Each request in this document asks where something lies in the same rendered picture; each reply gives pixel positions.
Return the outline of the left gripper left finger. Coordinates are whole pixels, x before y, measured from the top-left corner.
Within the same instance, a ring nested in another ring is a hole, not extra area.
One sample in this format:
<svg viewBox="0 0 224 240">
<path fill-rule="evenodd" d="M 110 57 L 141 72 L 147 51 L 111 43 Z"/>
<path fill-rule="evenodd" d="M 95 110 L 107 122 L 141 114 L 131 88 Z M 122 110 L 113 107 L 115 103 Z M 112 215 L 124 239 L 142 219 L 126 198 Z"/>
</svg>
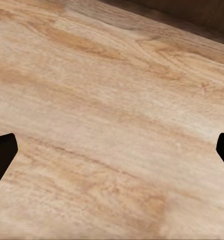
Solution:
<svg viewBox="0 0 224 240">
<path fill-rule="evenodd" d="M 0 180 L 18 152 L 16 137 L 13 133 L 0 136 Z"/>
</svg>

